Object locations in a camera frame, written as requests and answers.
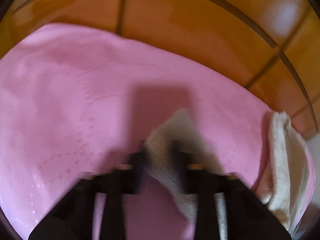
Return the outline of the white knitted sweater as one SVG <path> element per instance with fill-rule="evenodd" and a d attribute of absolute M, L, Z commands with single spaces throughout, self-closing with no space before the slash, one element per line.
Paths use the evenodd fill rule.
<path fill-rule="evenodd" d="M 180 213 L 195 223 L 196 196 L 186 193 L 174 167 L 171 155 L 174 140 L 178 141 L 180 150 L 189 153 L 193 161 L 204 164 L 209 172 L 223 175 L 224 170 L 216 155 L 209 152 L 185 109 L 177 111 L 146 140 L 148 173 L 168 189 Z M 267 142 L 270 156 L 258 182 L 257 195 L 292 235 L 306 207 L 311 176 L 308 148 L 285 112 L 271 115 Z"/>

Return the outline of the pink patterned bedspread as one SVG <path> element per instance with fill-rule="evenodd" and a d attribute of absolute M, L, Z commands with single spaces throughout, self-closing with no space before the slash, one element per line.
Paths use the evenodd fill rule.
<path fill-rule="evenodd" d="M 271 109 L 223 75 L 103 30 L 54 23 L 1 59 L 1 208 L 27 239 L 71 183 L 104 173 L 179 109 L 249 186 Z"/>

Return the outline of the wooden panelled wardrobe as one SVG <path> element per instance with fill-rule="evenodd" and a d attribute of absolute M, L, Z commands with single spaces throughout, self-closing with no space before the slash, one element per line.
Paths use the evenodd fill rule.
<path fill-rule="evenodd" d="M 1 0 L 1 54 L 50 22 L 142 41 L 199 62 L 319 132 L 319 6 L 312 0 Z"/>

